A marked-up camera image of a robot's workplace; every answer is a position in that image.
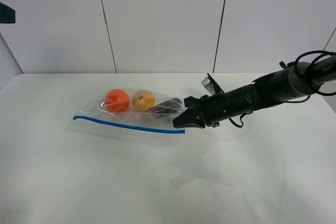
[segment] white table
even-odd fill
[[[226,91],[262,74],[214,74]],[[336,114],[318,95],[238,129],[167,135],[72,116],[112,88],[187,97],[205,74],[24,74],[0,92],[0,223],[335,223]]]

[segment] orange fruit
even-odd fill
[[[110,112],[124,112],[129,105],[128,94],[122,89],[113,89],[105,96],[105,106]]]
[[[146,111],[153,107],[154,103],[154,94],[148,90],[138,91],[133,98],[133,106],[136,111]]]

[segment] yellow apple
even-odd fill
[[[133,106],[136,111],[146,111],[153,107],[154,103],[154,94],[148,90],[138,91],[133,98]]]

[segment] ziplock bag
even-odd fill
[[[133,130],[181,134],[173,119],[185,111],[183,99],[148,90],[113,89],[76,113],[76,119]]]

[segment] blue zipper seal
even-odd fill
[[[89,116],[83,116],[83,115],[75,115],[73,117],[73,120],[76,120],[76,119],[85,119],[85,120],[89,120],[95,123],[106,124],[106,125],[111,125],[111,126],[125,128],[125,129],[133,129],[133,130],[138,130],[138,131],[148,131],[148,132],[167,133],[167,134],[184,134],[185,133],[185,130],[163,130],[163,129],[146,128],[146,127],[135,126],[135,125],[112,123],[112,122],[103,121],[103,120],[99,120],[96,118],[91,118]]]

